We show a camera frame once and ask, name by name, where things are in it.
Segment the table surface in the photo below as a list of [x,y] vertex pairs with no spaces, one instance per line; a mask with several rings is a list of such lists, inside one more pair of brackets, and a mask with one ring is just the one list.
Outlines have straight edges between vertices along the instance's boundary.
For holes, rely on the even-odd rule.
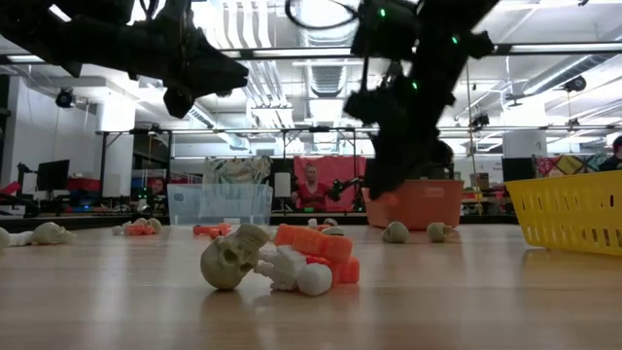
[[0,254],[0,349],[621,349],[622,258],[528,247],[516,226],[463,226],[404,245],[346,227],[359,285],[232,293],[201,277],[209,244],[77,232],[73,245]]

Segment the monitor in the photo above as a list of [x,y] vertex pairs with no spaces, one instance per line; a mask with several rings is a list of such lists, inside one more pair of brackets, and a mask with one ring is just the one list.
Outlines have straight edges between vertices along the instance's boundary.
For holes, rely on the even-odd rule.
[[40,163],[37,169],[37,190],[67,190],[69,160]]

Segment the skull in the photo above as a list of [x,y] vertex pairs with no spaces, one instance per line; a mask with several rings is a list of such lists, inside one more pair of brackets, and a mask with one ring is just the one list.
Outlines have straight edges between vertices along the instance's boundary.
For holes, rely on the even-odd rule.
[[55,223],[41,224],[32,232],[32,243],[41,245],[71,243],[75,238],[76,234]]
[[261,227],[244,224],[226,237],[217,237],[201,255],[203,278],[219,290],[232,290],[259,262],[259,248],[270,239]]

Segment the transparent container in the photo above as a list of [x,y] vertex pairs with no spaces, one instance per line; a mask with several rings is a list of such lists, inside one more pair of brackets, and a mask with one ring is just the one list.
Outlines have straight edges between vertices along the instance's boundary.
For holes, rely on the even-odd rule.
[[270,224],[272,188],[267,185],[168,185],[167,190],[172,226]]

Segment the orange toy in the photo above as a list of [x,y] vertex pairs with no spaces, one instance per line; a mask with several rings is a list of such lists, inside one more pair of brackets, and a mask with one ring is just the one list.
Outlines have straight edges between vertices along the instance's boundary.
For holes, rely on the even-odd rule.
[[332,272],[332,286],[359,283],[361,277],[361,263],[355,257],[350,257],[345,263],[334,263],[324,258],[307,256],[307,263],[321,263],[328,266]]
[[125,227],[125,234],[128,235],[142,235],[142,234],[155,234],[156,230],[153,227],[144,226],[141,224],[128,225]]
[[331,263],[347,263],[354,249],[354,243],[347,237],[329,236],[309,227],[285,224],[277,229],[274,245],[291,245],[304,255],[324,258]]
[[216,239],[218,236],[225,236],[231,232],[231,225],[227,223],[218,224],[216,226],[200,226],[192,228],[194,235],[209,235],[210,238]]
[[332,228],[331,225],[318,225],[318,231],[322,232],[323,230],[327,229],[327,228]]

